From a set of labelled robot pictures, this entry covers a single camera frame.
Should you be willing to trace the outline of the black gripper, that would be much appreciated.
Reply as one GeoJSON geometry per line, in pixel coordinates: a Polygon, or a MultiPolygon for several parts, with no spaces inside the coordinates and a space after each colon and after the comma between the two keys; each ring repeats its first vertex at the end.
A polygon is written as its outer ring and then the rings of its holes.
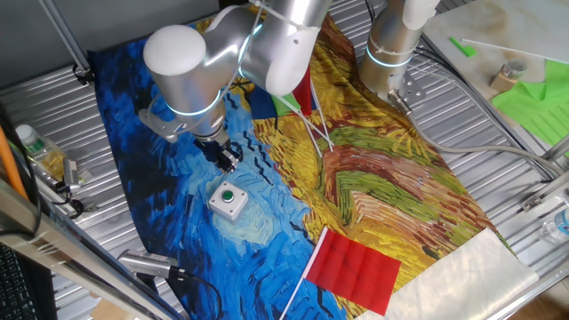
{"type": "Polygon", "coordinates": [[[231,144],[230,140],[219,143],[217,141],[201,142],[205,158],[215,164],[224,173],[233,172],[243,161],[243,150],[240,144],[231,144]]]}

